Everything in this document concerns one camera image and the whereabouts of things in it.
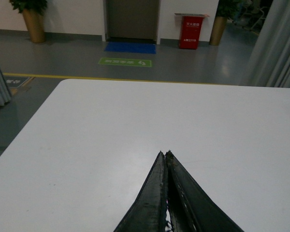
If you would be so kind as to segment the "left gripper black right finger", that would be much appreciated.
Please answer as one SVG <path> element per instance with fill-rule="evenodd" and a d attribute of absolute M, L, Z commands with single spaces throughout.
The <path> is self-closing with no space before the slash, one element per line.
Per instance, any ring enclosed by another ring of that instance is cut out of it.
<path fill-rule="evenodd" d="M 168 205 L 175 232 L 241 232 L 171 151 L 166 153 Z"/>

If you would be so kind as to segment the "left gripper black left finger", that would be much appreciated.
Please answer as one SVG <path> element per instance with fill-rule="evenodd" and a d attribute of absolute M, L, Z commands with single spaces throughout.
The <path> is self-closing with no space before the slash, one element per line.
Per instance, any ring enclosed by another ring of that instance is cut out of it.
<path fill-rule="evenodd" d="M 163 232 L 166 227 L 168 171 L 159 152 L 134 203 L 115 228 L 116 232 Z"/>

